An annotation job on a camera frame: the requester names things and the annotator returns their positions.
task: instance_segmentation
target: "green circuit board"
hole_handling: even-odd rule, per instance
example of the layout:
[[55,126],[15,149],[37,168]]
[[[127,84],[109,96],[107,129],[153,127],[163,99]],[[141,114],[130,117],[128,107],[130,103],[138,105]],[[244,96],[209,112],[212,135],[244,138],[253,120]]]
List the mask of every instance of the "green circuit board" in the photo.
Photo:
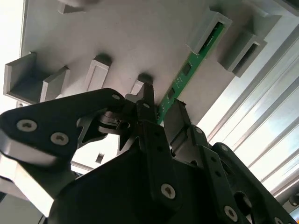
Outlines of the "green circuit board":
[[193,52],[188,56],[184,65],[180,69],[176,78],[173,80],[170,88],[168,89],[166,95],[161,101],[157,112],[157,122],[161,124],[164,120],[164,116],[174,103],[175,99],[179,97],[183,89],[187,86],[188,82],[191,80],[192,76],[195,74],[197,68],[200,66],[201,62],[205,59],[208,52],[212,49],[216,40],[219,38],[221,32],[224,30],[224,25],[220,22],[216,24],[213,31],[209,35],[208,39],[200,49],[198,54]]

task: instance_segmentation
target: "silver screw head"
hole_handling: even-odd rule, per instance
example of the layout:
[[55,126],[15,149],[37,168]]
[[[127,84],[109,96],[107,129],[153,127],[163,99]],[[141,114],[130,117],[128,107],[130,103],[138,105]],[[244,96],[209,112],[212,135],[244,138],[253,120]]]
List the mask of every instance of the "silver screw head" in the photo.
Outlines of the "silver screw head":
[[233,210],[232,207],[226,205],[224,207],[224,212],[225,214],[227,215],[227,217],[229,217],[233,222],[237,222],[238,221],[238,215],[237,213],[235,212],[235,210]]
[[284,224],[279,218],[274,218],[276,224]]
[[32,120],[19,120],[17,128],[22,132],[33,132],[37,129],[37,123]]
[[118,96],[118,95],[116,95],[116,94],[113,94],[112,97],[113,97],[114,99],[120,99],[120,96]]
[[174,199],[176,197],[176,191],[167,183],[161,185],[161,192],[168,199]]
[[202,133],[202,130],[201,130],[199,127],[196,128],[196,131],[197,131],[199,134]]
[[143,106],[145,106],[145,107],[147,107],[147,108],[150,107],[150,105],[148,105],[148,104],[146,104],[146,103],[144,103]]
[[222,145],[221,148],[222,148],[224,151],[226,151],[226,152],[228,151],[228,148],[227,148],[226,146],[224,146],[224,145]]
[[56,132],[51,135],[51,142],[55,145],[65,146],[69,142],[69,137],[61,132]]

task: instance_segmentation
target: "black metal bracket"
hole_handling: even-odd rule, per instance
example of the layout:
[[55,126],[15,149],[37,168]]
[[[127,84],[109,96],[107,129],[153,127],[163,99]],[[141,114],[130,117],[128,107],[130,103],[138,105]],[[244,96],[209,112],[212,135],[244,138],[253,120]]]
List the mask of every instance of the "black metal bracket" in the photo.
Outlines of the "black metal bracket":
[[228,146],[222,143],[211,146],[207,142],[204,132],[190,123],[183,102],[175,101],[164,118],[164,127],[173,156],[205,172],[219,220],[295,224]]

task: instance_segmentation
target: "gray panel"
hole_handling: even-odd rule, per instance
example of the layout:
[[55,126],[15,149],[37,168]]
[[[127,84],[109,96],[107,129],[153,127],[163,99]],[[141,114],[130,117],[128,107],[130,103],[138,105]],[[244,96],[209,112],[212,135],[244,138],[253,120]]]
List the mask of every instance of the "gray panel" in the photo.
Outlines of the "gray panel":
[[61,93],[64,78],[65,76],[69,75],[69,73],[70,70],[66,67],[63,67],[55,74],[50,75],[48,78],[46,78],[43,81],[40,102],[55,99]]
[[66,5],[62,2],[59,2],[58,4],[58,12],[60,12],[61,14],[67,14],[67,13],[76,13],[76,12],[84,12],[83,8],[75,8],[69,5]]
[[145,73],[140,74],[132,87],[131,94],[137,95],[144,83],[153,84],[153,78]]
[[194,54],[199,53],[200,49],[202,48],[218,22],[224,25],[224,30],[221,32],[221,36],[223,36],[229,29],[232,21],[219,12],[207,9],[201,19],[201,23],[198,27],[196,27],[193,34],[191,35],[190,40],[187,42],[187,46]]
[[84,81],[85,91],[98,90],[103,87],[111,64],[111,58],[104,54],[96,56],[91,61]]
[[7,94],[34,72],[36,54],[30,53],[5,65],[3,93]]
[[36,104],[39,102],[43,83],[33,77],[27,78],[7,95],[26,104]]
[[243,31],[236,39],[235,44],[224,55],[220,64],[237,77],[245,72],[258,54],[265,47],[266,42],[248,31]]
[[5,65],[4,95],[26,104],[55,99],[69,73],[63,67],[49,76],[36,67],[36,53],[30,53]]
[[63,96],[86,91],[84,80],[90,61],[99,52],[106,52],[113,58],[113,65],[103,88],[116,89],[125,96],[131,92],[138,75],[147,72],[153,75],[158,104],[190,54],[187,41],[208,6],[233,20],[234,25],[180,97],[189,105],[187,110],[195,123],[233,79],[217,60],[254,13],[241,0],[128,0],[125,4],[122,0],[101,1],[86,9],[85,14],[68,15],[59,14],[57,4],[48,0],[29,1],[22,53],[36,51],[37,65],[50,74],[68,66],[72,72],[62,90]]

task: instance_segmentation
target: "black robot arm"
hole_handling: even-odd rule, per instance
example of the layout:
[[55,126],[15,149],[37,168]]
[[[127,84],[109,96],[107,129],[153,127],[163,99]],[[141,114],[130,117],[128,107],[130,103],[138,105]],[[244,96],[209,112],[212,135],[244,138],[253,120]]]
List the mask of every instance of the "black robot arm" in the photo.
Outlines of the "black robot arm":
[[[184,103],[162,127],[152,85],[130,99],[101,89],[3,113],[0,176],[49,224],[296,224],[228,146],[207,142]],[[75,179],[76,150],[109,133],[117,157]]]

